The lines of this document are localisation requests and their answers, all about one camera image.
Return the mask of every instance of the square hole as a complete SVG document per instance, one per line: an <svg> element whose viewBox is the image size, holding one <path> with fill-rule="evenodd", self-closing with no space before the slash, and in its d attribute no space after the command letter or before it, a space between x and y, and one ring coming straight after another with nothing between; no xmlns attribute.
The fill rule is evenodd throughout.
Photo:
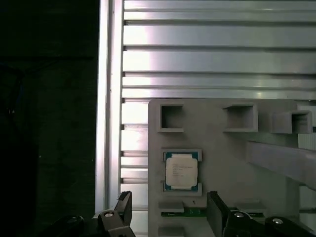
<svg viewBox="0 0 316 237"><path fill-rule="evenodd" d="M226 131L258 131L258 112L254 105L231 105L227 110Z"/></svg>
<svg viewBox="0 0 316 237"><path fill-rule="evenodd" d="M182 105L162 105L161 106L161 128L182 128L183 110Z"/></svg>
<svg viewBox="0 0 316 237"><path fill-rule="evenodd" d="M292 133L309 133L309 113L292 114Z"/></svg>

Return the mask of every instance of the metal screw head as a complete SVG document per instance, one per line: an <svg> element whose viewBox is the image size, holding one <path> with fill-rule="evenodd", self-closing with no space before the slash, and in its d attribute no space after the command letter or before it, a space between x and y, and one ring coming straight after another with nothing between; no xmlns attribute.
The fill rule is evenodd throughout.
<svg viewBox="0 0 316 237"><path fill-rule="evenodd" d="M110 213L110 212L108 212L108 213L105 213L104 216L105 216L105 217L111 217L111 216L113 216L113 214Z"/></svg>
<svg viewBox="0 0 316 237"><path fill-rule="evenodd" d="M236 212L234 215L235 215L237 218L242 218L242 217L243 217L243 214L240 213L240 212Z"/></svg>
<svg viewBox="0 0 316 237"><path fill-rule="evenodd" d="M274 223L278 224L278 225L283 224L283 221L282 221L281 219L279 219L279 218L274 218L272 221L273 221Z"/></svg>

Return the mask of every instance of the ribbed metal panel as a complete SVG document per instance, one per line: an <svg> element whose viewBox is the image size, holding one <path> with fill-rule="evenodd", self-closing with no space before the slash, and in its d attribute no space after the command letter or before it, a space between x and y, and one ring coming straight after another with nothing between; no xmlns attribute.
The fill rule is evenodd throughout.
<svg viewBox="0 0 316 237"><path fill-rule="evenodd" d="M316 100L316 2L113 2L110 206L132 190L146 236L150 99Z"/></svg>

